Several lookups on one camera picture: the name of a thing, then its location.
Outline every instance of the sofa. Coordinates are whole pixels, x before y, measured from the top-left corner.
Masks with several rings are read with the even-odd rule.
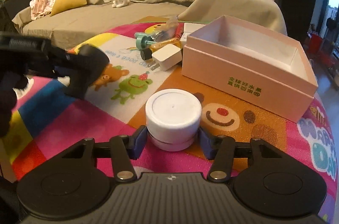
[[[87,5],[31,20],[31,8],[12,20],[22,35],[51,39],[52,44],[70,49],[113,27],[145,16],[178,16],[188,22],[210,22],[230,15],[286,34],[282,13],[272,0],[130,0],[128,6],[113,8],[111,0],[87,0]]]

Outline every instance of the bear's red nose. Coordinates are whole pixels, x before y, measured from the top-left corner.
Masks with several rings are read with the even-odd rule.
[[[217,109],[217,113],[221,116],[227,116],[228,115],[228,111],[225,108],[219,107]]]

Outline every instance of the white tiled floor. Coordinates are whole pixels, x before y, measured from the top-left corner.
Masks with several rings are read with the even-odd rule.
[[[314,66],[314,73],[318,78],[318,94],[324,104],[328,121],[330,123],[334,144],[338,152],[339,149],[339,91],[333,86],[331,80],[327,77],[324,70],[317,64]],[[337,194],[336,213],[333,220],[334,224],[339,223],[339,194]]]

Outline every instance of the colorful tablecloth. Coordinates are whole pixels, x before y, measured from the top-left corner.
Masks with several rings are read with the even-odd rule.
[[[33,78],[34,84],[19,99],[10,132],[3,139],[17,178],[83,138],[93,137],[96,142],[101,142],[119,134],[132,134],[145,124],[144,105],[154,92],[180,88],[200,100],[203,107],[201,125],[213,134],[229,135],[237,141],[249,141],[253,136],[259,136],[318,171],[328,187],[319,215],[332,223],[338,184],[337,159],[321,102],[315,99],[296,124],[184,77],[179,66],[168,71],[151,71],[135,48],[133,36],[135,32],[149,33],[161,23],[124,25],[86,41],[105,51],[111,65],[88,90],[85,100],[64,95],[64,85],[58,80]],[[140,159],[132,164],[137,173],[201,171],[206,175],[211,162],[204,158],[196,144],[171,153],[148,142]],[[110,159],[99,159],[98,168],[112,175]],[[246,160],[236,159],[233,168],[233,175],[236,175],[246,168]]]

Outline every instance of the pink box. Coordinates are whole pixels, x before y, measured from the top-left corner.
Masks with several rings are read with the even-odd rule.
[[[222,16],[187,37],[182,75],[297,122],[318,84],[301,44]]]

